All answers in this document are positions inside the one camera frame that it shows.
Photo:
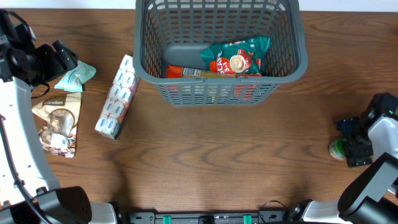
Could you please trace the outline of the teal snack pouch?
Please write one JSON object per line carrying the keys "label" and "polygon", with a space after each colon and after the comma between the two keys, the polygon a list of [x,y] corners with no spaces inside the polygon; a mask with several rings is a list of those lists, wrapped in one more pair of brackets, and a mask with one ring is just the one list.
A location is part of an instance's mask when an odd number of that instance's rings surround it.
{"label": "teal snack pouch", "polygon": [[68,71],[55,85],[55,89],[72,93],[81,93],[83,91],[83,84],[94,77],[96,69],[80,60],[77,61],[77,64],[77,67]]}

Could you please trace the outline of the beige nuts bag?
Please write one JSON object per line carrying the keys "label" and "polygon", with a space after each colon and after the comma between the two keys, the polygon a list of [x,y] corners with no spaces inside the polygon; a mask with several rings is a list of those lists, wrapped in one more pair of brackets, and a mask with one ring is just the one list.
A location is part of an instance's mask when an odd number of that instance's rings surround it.
{"label": "beige nuts bag", "polygon": [[47,125],[39,131],[43,150],[66,158],[76,152],[81,93],[53,96],[33,106],[32,112]]}

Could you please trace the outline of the green Nescafe coffee bag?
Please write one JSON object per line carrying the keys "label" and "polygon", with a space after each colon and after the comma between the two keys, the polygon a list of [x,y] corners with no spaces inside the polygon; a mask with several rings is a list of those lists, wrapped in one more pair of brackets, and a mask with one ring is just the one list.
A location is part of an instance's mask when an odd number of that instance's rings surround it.
{"label": "green Nescafe coffee bag", "polygon": [[255,36],[236,42],[213,44],[200,52],[206,70],[223,75],[260,74],[271,39]]}

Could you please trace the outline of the white tissue pack bundle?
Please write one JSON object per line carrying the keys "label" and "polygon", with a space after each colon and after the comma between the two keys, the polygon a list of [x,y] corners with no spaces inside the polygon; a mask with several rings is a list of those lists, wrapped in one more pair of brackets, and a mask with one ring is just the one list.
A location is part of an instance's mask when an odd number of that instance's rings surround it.
{"label": "white tissue pack bundle", "polygon": [[132,56],[125,55],[108,91],[106,101],[95,126],[100,135],[117,139],[136,94],[140,78],[133,68]]}

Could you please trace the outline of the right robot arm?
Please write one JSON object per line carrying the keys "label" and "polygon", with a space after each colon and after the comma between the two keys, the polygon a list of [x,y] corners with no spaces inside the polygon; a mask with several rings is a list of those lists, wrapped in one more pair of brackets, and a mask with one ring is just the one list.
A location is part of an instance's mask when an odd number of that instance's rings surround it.
{"label": "right robot arm", "polygon": [[287,220],[312,223],[397,223],[397,205],[385,193],[397,194],[397,97],[373,96],[358,117],[335,122],[341,137],[330,146],[344,152],[349,167],[366,165],[338,200],[297,205]]}

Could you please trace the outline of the spaghetti pack with red ends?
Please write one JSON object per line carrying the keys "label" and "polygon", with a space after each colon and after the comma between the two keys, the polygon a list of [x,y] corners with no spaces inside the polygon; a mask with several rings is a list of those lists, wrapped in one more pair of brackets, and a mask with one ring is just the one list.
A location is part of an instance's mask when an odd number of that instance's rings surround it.
{"label": "spaghetti pack with red ends", "polygon": [[237,77],[261,77],[260,73],[252,73],[252,74],[236,74],[236,73],[227,73],[221,74],[216,72],[210,72],[206,70],[199,70],[195,68],[187,68],[187,67],[178,67],[169,65],[167,67],[165,76],[167,78],[237,78]]}

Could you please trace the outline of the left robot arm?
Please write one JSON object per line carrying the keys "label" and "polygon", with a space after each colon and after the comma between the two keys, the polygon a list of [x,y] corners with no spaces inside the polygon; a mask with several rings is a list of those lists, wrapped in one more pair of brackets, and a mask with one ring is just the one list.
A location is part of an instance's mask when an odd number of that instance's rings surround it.
{"label": "left robot arm", "polygon": [[1,10],[1,223],[119,223],[112,203],[60,186],[37,136],[32,90],[78,65],[60,40],[35,47],[28,23]]}

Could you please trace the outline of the green lid jar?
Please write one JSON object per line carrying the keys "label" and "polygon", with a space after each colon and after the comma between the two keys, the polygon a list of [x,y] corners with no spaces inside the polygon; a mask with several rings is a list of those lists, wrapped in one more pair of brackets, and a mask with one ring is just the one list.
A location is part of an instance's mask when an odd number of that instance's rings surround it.
{"label": "green lid jar", "polygon": [[343,145],[343,138],[336,138],[331,143],[329,143],[328,151],[330,156],[337,160],[345,160],[345,150]]}

